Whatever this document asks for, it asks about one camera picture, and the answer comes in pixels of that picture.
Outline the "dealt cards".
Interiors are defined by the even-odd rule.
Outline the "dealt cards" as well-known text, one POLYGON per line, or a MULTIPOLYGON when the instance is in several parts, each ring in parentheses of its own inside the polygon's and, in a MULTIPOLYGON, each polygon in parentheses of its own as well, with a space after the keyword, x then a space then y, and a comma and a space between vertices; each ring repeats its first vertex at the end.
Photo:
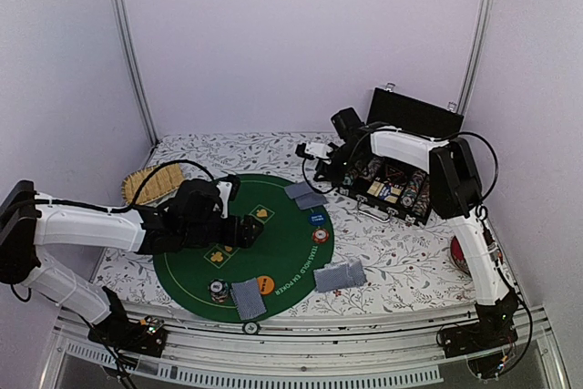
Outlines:
POLYGON ((230 286, 230 295, 243 321, 256 319, 267 312, 256 278, 234 282, 230 286))
POLYGON ((308 210, 327 203, 324 195, 316 193, 307 182, 293 183, 284 188, 290 200, 293 200, 299 210, 308 210))

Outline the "blue small blind button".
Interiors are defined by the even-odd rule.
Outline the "blue small blind button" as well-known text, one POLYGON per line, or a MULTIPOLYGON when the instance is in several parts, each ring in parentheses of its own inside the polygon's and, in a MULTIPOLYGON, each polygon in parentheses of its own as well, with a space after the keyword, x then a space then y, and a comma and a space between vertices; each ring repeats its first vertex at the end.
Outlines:
POLYGON ((327 221, 327 216, 322 212, 314 212, 309 216, 309 222, 312 226, 321 227, 327 221))

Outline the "small chip stack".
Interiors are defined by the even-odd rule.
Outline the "small chip stack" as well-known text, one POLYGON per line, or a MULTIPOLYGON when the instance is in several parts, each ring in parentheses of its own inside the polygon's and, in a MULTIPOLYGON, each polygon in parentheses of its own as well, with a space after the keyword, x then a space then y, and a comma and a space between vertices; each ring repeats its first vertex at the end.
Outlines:
POLYGON ((312 234, 312 240, 317 244, 323 244, 330 239, 330 233, 326 229, 316 229, 312 234))

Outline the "orange big blind button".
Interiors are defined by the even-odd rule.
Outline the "orange big blind button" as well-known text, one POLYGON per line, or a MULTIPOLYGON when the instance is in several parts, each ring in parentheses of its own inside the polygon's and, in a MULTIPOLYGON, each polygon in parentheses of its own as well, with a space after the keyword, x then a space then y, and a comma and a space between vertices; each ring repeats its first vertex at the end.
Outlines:
POLYGON ((260 294, 265 296, 274 292, 275 281, 272 277, 262 275, 257 278, 260 294))

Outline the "blue checked card deck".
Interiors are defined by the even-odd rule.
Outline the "blue checked card deck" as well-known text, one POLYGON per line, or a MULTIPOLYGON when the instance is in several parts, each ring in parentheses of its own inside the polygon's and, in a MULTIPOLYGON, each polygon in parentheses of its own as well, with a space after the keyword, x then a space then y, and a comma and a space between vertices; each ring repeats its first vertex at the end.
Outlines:
POLYGON ((329 264, 313 272, 317 292, 362 287, 367 283, 362 262, 352 259, 329 264))

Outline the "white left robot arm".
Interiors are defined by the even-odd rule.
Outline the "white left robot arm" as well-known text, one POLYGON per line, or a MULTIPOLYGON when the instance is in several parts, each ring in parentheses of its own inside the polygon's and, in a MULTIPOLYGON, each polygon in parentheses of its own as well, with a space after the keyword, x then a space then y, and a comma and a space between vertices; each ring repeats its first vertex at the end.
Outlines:
POLYGON ((247 249, 263 225, 251 215, 230 214, 239 187, 236 176, 189 179, 156 207, 113 208, 58 200, 36 191, 32 181, 20 180, 1 203, 1 282, 39 292, 98 327, 116 347, 129 346, 136 330, 117 295, 69 269, 50 247, 112 248, 141 255, 214 244, 247 249))

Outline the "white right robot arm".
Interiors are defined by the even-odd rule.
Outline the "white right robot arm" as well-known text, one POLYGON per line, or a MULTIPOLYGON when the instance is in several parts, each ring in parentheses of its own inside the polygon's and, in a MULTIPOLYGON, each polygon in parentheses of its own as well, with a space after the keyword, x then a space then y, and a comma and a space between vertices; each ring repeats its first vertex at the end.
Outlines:
POLYGON ((514 339, 519 299, 486 225, 489 193, 467 133, 433 138, 382 122, 364 124, 351 107, 336 113, 332 123, 342 144, 307 142, 295 149, 298 157, 316 163, 308 183, 330 183, 376 220, 421 224, 434 212, 454 232, 475 285, 478 322, 465 338, 480 349, 514 339))

